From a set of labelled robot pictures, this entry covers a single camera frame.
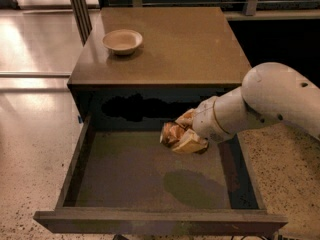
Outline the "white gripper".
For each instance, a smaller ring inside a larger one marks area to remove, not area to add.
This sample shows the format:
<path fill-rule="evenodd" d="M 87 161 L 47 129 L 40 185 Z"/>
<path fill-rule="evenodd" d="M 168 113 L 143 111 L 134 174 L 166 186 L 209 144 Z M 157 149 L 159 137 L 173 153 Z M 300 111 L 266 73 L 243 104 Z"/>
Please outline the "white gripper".
<path fill-rule="evenodd" d="M 225 131 L 218 122 L 215 113 L 217 99 L 217 96 L 206 99 L 195 110 L 189 109 L 175 120 L 182 128 L 192 127 L 195 132 L 188 129 L 181 139 L 171 147 L 173 152 L 178 154 L 197 153 L 208 148 L 208 141 L 222 143 L 234 137 L 233 134 Z"/>

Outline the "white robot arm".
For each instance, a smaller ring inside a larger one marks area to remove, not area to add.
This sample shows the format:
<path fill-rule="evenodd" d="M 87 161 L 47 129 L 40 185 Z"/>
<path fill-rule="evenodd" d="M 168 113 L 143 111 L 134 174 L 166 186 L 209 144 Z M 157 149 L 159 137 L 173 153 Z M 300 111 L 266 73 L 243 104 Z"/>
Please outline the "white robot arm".
<path fill-rule="evenodd" d="M 181 116 L 177 123 L 187 130 L 172 150 L 196 153 L 239 132 L 279 122 L 319 138 L 320 88 L 286 65 L 262 63 L 248 71 L 240 87 L 212 96 Z"/>

